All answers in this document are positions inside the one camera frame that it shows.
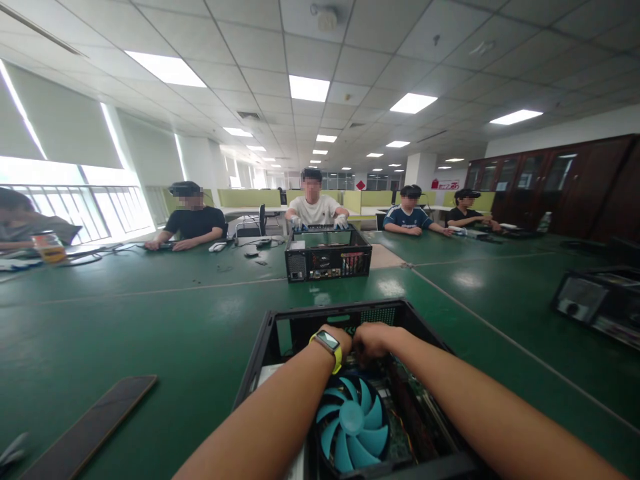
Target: plastic bottle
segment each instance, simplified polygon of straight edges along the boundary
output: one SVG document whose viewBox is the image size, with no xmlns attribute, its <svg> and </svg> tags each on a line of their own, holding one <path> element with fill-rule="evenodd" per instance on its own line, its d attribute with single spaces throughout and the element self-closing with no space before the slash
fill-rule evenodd
<svg viewBox="0 0 640 480">
<path fill-rule="evenodd" d="M 542 216 L 542 219 L 540 220 L 540 223 L 538 223 L 538 232 L 540 232 L 540 233 L 548 232 L 550 224 L 551 224 L 551 212 L 546 212 Z"/>
</svg>

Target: person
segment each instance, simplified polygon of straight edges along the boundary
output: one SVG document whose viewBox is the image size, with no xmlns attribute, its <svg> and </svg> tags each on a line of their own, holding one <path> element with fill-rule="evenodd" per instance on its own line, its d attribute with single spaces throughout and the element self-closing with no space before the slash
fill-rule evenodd
<svg viewBox="0 0 640 480">
<path fill-rule="evenodd" d="M 146 242 L 146 248 L 158 250 L 162 243 L 178 232 L 182 240 L 174 244 L 173 251 L 189 250 L 223 236 L 226 229 L 225 216 L 222 210 L 205 206 L 202 188 L 196 182 L 174 182 L 169 192 L 178 197 L 184 209 L 172 212 L 164 230 L 154 240 Z"/>
<path fill-rule="evenodd" d="M 418 185 L 405 185 L 400 190 L 400 205 L 394 205 L 387 212 L 382 228 L 394 233 L 422 235 L 425 228 L 450 237 L 453 232 L 431 220 L 422 208 L 416 208 L 422 189 Z"/>
<path fill-rule="evenodd" d="M 353 340 L 336 327 L 321 330 L 339 342 L 343 359 L 352 346 L 362 365 L 395 355 L 501 478 L 626 478 L 516 394 L 404 328 L 364 323 Z M 174 480 L 284 478 L 313 424 L 335 363 L 321 342 L 310 342 L 202 442 Z"/>
<path fill-rule="evenodd" d="M 482 215 L 471 210 L 473 202 L 480 197 L 480 192 L 471 189 L 458 190 L 453 196 L 456 207 L 447 214 L 448 227 L 473 228 L 476 222 L 491 226 L 494 232 L 502 231 L 502 227 L 491 215 Z"/>
<path fill-rule="evenodd" d="M 0 250 L 31 248 L 31 236 L 49 230 L 63 245 L 70 245 L 80 228 L 60 217 L 40 214 L 26 195 L 0 188 Z"/>
<path fill-rule="evenodd" d="M 322 172 L 307 168 L 302 170 L 300 177 L 305 196 L 294 198 L 285 213 L 285 218 L 291 222 L 292 230 L 307 230 L 308 225 L 331 223 L 336 229 L 349 228 L 349 210 L 341 207 L 334 198 L 320 195 Z"/>
</svg>

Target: glove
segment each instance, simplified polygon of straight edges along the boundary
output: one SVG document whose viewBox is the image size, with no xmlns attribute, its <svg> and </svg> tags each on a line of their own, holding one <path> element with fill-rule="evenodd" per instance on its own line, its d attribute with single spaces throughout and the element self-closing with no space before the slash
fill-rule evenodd
<svg viewBox="0 0 640 480">
<path fill-rule="evenodd" d="M 333 221 L 333 228 L 336 230 L 346 230 L 349 228 L 349 224 L 347 223 L 347 216 L 343 213 L 338 215 Z"/>
<path fill-rule="evenodd" d="M 309 230 L 309 228 L 307 228 L 307 226 L 304 223 L 302 223 L 302 218 L 298 217 L 297 215 L 294 215 L 291 217 L 291 230 L 304 231 L 304 230 Z"/>
</svg>

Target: green table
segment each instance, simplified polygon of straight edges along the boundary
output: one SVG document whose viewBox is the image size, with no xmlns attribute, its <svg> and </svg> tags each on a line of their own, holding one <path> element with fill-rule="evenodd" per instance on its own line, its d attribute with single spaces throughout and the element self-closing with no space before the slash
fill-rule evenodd
<svg viewBox="0 0 640 480">
<path fill-rule="evenodd" d="M 548 308 L 566 268 L 600 260 L 552 236 L 366 236 L 416 266 L 290 285 L 283 246 L 267 265 L 243 247 L 134 248 L 0 283 L 0 447 L 30 431 L 33 460 L 120 378 L 157 374 L 83 478 L 168 478 L 229 414 L 266 310 L 406 297 L 461 358 L 640 477 L 640 355 Z"/>
</svg>

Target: fan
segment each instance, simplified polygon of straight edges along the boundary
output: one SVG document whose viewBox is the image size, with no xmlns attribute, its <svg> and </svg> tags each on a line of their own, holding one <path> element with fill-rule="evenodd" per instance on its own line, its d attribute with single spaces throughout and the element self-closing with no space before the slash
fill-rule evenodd
<svg viewBox="0 0 640 480">
<path fill-rule="evenodd" d="M 342 376 L 338 382 L 324 391 L 315 422 L 325 460 L 338 472 L 348 473 L 380 463 L 389 421 L 376 390 L 362 378 Z M 354 383 L 359 384 L 360 395 Z"/>
</svg>

